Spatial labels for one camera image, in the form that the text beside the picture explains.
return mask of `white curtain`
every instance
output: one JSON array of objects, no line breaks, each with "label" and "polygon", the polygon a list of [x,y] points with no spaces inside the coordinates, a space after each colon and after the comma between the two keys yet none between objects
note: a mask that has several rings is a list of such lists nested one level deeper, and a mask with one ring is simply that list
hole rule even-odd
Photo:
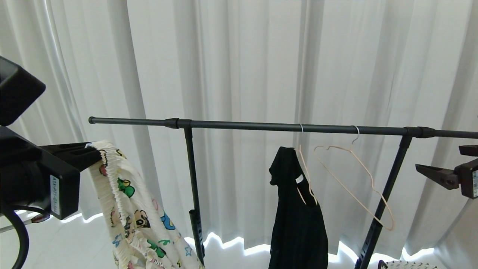
[{"label": "white curtain", "polygon": [[[472,0],[129,0],[0,3],[0,54],[47,84],[12,129],[33,142],[108,139],[138,168],[185,236],[192,195],[184,135],[90,125],[89,116],[428,126],[478,131],[477,3]],[[194,129],[203,229],[245,247],[269,243],[277,189],[268,168],[300,141],[329,252],[356,253],[372,217],[317,162],[315,145],[353,135]],[[400,138],[361,135],[357,155],[382,190]],[[376,251],[433,247],[463,208],[414,164],[454,167],[465,139],[414,139],[390,197],[396,220]],[[319,152],[371,211],[379,197],[341,152]],[[80,207],[98,210],[88,174]],[[390,217],[383,220],[390,224]]]}]

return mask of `clothes hanger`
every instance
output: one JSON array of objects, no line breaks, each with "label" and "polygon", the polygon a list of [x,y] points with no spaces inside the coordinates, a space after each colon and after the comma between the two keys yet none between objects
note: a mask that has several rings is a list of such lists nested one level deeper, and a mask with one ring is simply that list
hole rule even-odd
[{"label": "clothes hanger", "polygon": [[387,203],[387,200],[385,200],[385,198],[383,197],[383,195],[377,191],[373,185],[373,176],[372,174],[370,173],[370,171],[367,169],[367,167],[362,163],[362,161],[359,159],[359,157],[357,157],[357,155],[355,155],[355,153],[353,152],[352,150],[352,147],[354,145],[354,142],[359,138],[360,136],[360,130],[357,126],[355,125],[352,125],[354,126],[356,129],[357,129],[357,137],[352,141],[352,145],[350,146],[350,149],[346,149],[346,148],[343,148],[343,147],[339,147],[339,146],[328,146],[328,148],[326,150],[329,150],[330,148],[337,148],[337,149],[341,149],[341,150],[344,150],[344,151],[348,151],[349,153],[351,153],[353,155],[353,157],[360,163],[360,165],[362,165],[362,167],[365,169],[365,171],[367,172],[367,174],[369,175],[370,177],[370,184],[372,186],[372,190],[376,193],[378,193],[381,197],[381,199],[383,200],[383,202],[385,203],[385,206],[387,207],[389,213],[390,213],[390,217],[391,217],[391,227],[386,227],[383,222],[381,220],[379,220],[375,214],[373,214],[364,204],[362,204],[362,202],[360,202],[357,197],[355,197],[355,195],[353,195],[346,187],[345,185],[334,175],[334,173],[332,173],[332,171],[330,171],[330,169],[320,160],[319,156],[317,155],[317,153],[315,152],[318,148],[320,147],[325,147],[325,146],[316,146],[314,148],[314,155],[315,157],[317,158],[317,160],[322,164],[322,166],[327,170],[327,172],[329,174],[332,175],[333,178],[335,178],[335,180],[337,180],[337,182],[342,185],[342,187],[350,194],[352,195],[352,197],[363,207],[365,208],[365,210],[367,210],[367,212],[373,216],[373,218],[378,221],[385,229],[389,230],[389,231],[393,231],[394,228],[395,228],[395,218],[393,217],[393,214],[391,212],[391,209]]},{"label": "clothes hanger", "polygon": [[[304,127],[302,127],[302,124],[299,124],[299,125],[300,125],[300,128],[302,129],[302,134],[304,134]],[[302,147],[300,142],[301,139],[299,138],[298,141],[299,141],[299,149],[295,149],[295,151],[296,151],[296,154],[298,153],[297,156],[300,157],[300,159],[299,158],[297,159],[302,161],[302,163],[299,161],[299,165],[301,166],[302,170],[305,169],[305,173],[307,174],[307,177],[305,179],[307,180],[307,182],[309,182],[309,193],[314,199],[315,204],[318,205],[319,202],[317,201],[317,198],[315,197],[315,195],[312,193],[312,187],[311,187],[310,179],[309,179],[310,178],[309,171],[307,170],[307,165],[305,165],[304,156],[302,155],[302,149],[301,149]],[[304,204],[307,204],[298,187],[297,187],[297,191],[299,192],[300,198],[302,198],[302,201],[304,202]]]}]

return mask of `black metal rod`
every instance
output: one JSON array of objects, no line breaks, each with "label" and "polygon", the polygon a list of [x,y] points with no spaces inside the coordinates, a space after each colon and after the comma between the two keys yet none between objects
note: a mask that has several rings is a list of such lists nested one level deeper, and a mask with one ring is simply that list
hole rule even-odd
[{"label": "black metal rod", "polygon": [[185,128],[184,136],[186,138],[187,159],[189,162],[189,174],[191,176],[191,189],[193,191],[194,205],[194,209],[189,211],[189,216],[193,228],[197,257],[202,264],[204,264],[204,246],[202,238],[201,211],[199,209],[199,192],[197,190],[196,162],[194,160],[193,130],[191,128]]},{"label": "black metal rod", "polygon": [[[146,120],[146,119],[121,119],[121,118],[96,118],[90,117],[90,123],[128,124],[128,125],[151,125],[170,127],[172,119]],[[356,134],[357,129],[348,125],[317,125],[293,123],[248,123],[248,122],[216,122],[216,121],[185,121],[187,124],[176,124],[175,128],[206,128],[206,129],[234,129],[234,130],[258,130],[258,131],[283,131],[301,132],[302,128],[307,133],[335,133]],[[357,126],[364,135],[410,135],[413,137],[457,137],[478,139],[478,132],[435,130],[426,127],[374,127]]]},{"label": "black metal rod", "polygon": [[[395,161],[393,162],[389,177],[387,179],[387,183],[385,184],[385,188],[383,189],[382,193],[386,201],[388,201],[390,197],[391,190],[393,189],[393,185],[397,180],[398,173],[400,171],[400,168],[402,167],[403,160],[405,159],[405,155],[407,154],[407,150],[410,147],[411,142],[412,136],[409,135],[403,136],[402,140],[400,141],[400,147],[398,148]],[[377,206],[377,210],[375,212],[375,216],[380,219],[383,215],[384,210],[385,203],[382,199],[380,199],[379,205]],[[370,258],[372,257],[373,251],[375,250],[381,231],[382,225],[374,218],[372,220],[372,224],[370,225],[369,232],[367,233],[367,237],[365,238],[365,242],[363,243],[360,256],[355,263],[355,269],[368,268]]]}]

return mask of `garment label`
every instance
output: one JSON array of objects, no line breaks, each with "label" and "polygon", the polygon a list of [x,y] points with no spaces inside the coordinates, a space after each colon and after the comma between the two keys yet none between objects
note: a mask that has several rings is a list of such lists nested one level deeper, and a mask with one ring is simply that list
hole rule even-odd
[{"label": "garment label", "polygon": [[295,179],[295,182],[297,182],[297,184],[299,184],[300,182],[302,182],[304,180],[304,176],[303,175],[300,175],[298,178]]},{"label": "garment label", "polygon": [[55,176],[50,176],[50,199],[52,204],[52,212],[60,214],[60,180]]},{"label": "garment label", "polygon": [[473,197],[478,197],[478,170],[473,171]]}]

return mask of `black garment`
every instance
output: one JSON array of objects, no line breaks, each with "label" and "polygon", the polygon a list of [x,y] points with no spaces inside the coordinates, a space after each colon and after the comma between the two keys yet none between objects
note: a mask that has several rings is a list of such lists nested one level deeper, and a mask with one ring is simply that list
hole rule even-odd
[{"label": "black garment", "polygon": [[295,181],[300,175],[305,178],[295,150],[280,147],[269,172],[271,185],[279,189],[269,269],[326,269],[328,239],[322,211],[309,193],[307,180]]}]

